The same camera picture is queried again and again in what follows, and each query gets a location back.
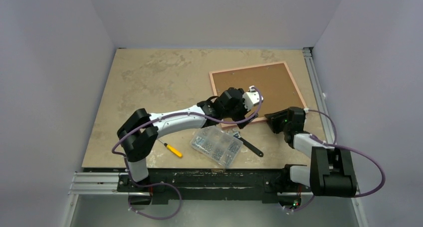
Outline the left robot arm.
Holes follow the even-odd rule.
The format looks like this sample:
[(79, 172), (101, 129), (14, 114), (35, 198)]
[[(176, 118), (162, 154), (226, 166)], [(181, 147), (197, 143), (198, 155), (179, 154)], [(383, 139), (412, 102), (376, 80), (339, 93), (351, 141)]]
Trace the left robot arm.
[(167, 113), (149, 113), (146, 109), (136, 110), (118, 129), (118, 142), (112, 153), (118, 154), (121, 146), (126, 168), (129, 172), (129, 185), (138, 192), (149, 184), (149, 171), (146, 158), (154, 143), (163, 136), (188, 129), (202, 129), (217, 124), (236, 125), (240, 129), (258, 116), (264, 98), (255, 87), (248, 91), (242, 88), (229, 88), (219, 96), (183, 110)]

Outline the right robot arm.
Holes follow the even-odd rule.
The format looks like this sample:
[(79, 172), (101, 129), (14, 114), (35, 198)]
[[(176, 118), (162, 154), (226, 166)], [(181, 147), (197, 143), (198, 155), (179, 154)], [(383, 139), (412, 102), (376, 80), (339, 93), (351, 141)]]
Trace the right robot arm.
[(350, 151), (331, 147), (305, 131), (307, 112), (306, 108), (289, 107), (265, 115), (273, 133), (282, 133), (289, 147), (310, 158), (308, 166), (285, 165), (281, 186), (288, 191), (307, 186), (316, 196), (354, 197), (357, 180)]

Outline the yellow handled screwdriver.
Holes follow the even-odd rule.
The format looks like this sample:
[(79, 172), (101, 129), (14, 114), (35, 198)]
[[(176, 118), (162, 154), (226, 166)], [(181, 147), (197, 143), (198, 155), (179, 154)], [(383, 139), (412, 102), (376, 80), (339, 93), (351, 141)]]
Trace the yellow handled screwdriver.
[(172, 152), (178, 158), (182, 158), (183, 157), (182, 153), (180, 151), (178, 151), (175, 147), (169, 145), (168, 143), (162, 141), (161, 139), (158, 139), (158, 141), (161, 142), (170, 152)]

